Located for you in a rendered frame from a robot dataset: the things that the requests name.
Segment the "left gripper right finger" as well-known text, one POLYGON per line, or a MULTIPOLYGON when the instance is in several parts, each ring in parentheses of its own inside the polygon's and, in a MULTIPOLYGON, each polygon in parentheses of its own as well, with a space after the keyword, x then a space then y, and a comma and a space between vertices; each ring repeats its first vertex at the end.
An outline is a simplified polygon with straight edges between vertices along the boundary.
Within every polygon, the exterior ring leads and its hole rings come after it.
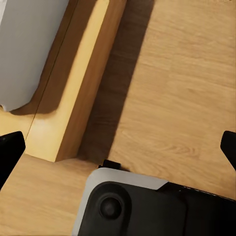
POLYGON ((236 170, 236 133, 224 131, 220 148, 236 170))

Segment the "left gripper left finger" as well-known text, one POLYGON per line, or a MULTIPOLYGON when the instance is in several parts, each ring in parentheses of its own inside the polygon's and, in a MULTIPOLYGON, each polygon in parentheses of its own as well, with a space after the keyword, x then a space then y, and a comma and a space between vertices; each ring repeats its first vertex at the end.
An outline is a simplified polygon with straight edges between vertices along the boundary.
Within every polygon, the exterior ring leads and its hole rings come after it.
POLYGON ((26 149, 22 131, 0 136, 0 190, 26 149))

